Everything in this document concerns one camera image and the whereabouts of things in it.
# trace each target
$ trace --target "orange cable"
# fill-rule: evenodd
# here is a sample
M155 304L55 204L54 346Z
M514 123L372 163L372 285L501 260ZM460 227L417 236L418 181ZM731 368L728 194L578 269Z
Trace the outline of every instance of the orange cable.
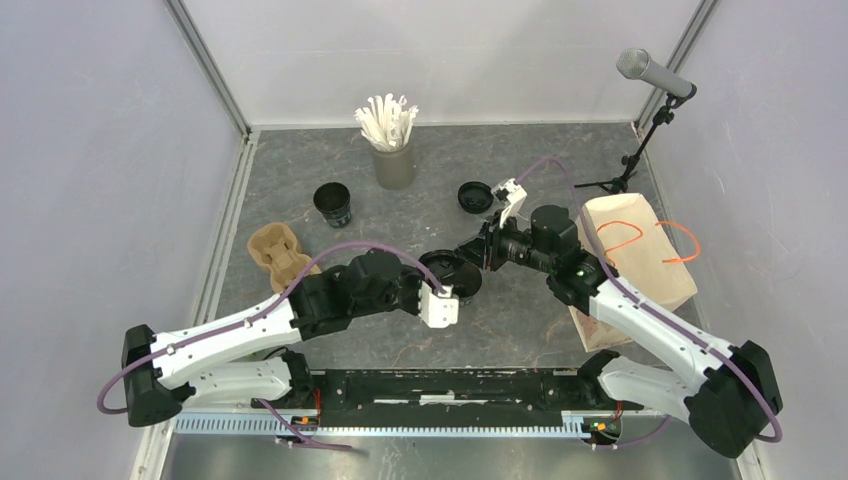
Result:
M657 225L671 225L672 227L677 227L677 228L683 230L683 233L685 233L686 235L689 235L689 238L691 238L692 242L695 243L695 253L694 254L689 255L686 258L667 258L667 259L663 260L663 263L684 263L684 262L688 262L689 260L694 260L694 259L698 258L698 255L701 254L701 243L698 242L698 237L696 237L695 234L693 234L692 232L687 230L686 227L684 227L683 225L681 225L679 223L675 223L675 222L670 222L668 220L660 220L654 226L657 226Z
M639 236L638 236L638 237L636 237L636 238L631 238L630 240L628 240L628 241L626 241L626 242L622 243L621 245L616 245L616 246L614 246L614 247L612 247L612 248L608 248L608 249L604 250L604 258L606 258L606 259L610 262L610 264L611 264L613 267L615 267L615 262L614 262L611 258L609 258L609 255L607 255L609 252L611 252L611 251L613 251L613 250L615 250L615 249L618 249L618 248L621 248L621 247L624 247L624 246L630 245L631 243L633 243L633 242L635 242L636 240L639 240L640 238L642 238L642 237L644 237L644 236L645 236L645 232L643 232L641 228L637 227L636 225L633 225L632 223L623 222L623 221L621 221L621 220L613 220L613 221L611 221L611 222L607 222L607 223L605 223L605 224L601 225L600 227L598 227L598 230L597 230L597 231L598 231L598 232L600 232L602 228L607 227L607 226L609 226L609 225L612 225L612 224L614 224L614 223L618 223L618 224L620 224L620 225L627 225L628 227L633 227L633 228L635 228L635 229L639 232Z

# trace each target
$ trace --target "black lid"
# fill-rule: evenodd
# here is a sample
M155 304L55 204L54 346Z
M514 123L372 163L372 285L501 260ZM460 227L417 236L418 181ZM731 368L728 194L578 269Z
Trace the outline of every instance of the black lid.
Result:
M471 298L483 285L483 274L471 263L458 257L452 250L433 250L419 259L436 278L453 286L460 299Z
M463 183L457 194L459 206L468 213L483 213L492 206L492 187L482 182Z

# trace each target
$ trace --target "microphone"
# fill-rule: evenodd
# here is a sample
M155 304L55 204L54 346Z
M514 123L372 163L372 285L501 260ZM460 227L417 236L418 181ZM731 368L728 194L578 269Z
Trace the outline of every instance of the microphone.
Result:
M624 78L642 80L684 101L694 97L698 90L691 82L651 60L648 52L641 48L628 48L621 52L615 67Z

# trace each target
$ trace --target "microphone grille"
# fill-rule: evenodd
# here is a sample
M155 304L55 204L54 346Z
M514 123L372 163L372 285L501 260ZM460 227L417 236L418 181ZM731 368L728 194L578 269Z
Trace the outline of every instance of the microphone grille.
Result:
M651 56L648 55L648 52L641 48L628 48L621 52L621 56L615 63L615 68L624 75L624 78L635 80L645 72L650 61Z

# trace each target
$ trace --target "gray stone surface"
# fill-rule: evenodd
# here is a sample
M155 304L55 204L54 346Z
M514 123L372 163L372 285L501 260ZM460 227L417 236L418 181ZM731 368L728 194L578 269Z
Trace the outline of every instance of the gray stone surface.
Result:
M380 188L374 179L369 145L354 129L262 132L221 292L218 316L253 305L271 294L268 275L247 253L250 235L269 222L286 222L304 252L316 254L339 242L387 243L414 257L454 248L477 232L485 215L462 211L458 187L469 180L489 185L518 176L537 158L556 155L578 182L620 174L620 158L637 147L626 124L560 124L416 127L416 179L406 190ZM352 194L353 221L330 228L312 205L312 194L338 181ZM540 205L574 205L561 173L539 170L525 182L529 198L524 219ZM631 182L662 216L647 167ZM602 195L580 190L580 202ZM527 222L519 219L519 225ZM328 267L347 263L362 251L340 252ZM691 304L678 311L694 318ZM296 345L312 368L579 366L591 355L583 350L568 310L545 285L545 275L506 265L484 274L483 288L462 307L459 324L431 330L403 312L354 320L341 333ZM657 360L641 347L618 348L643 363Z

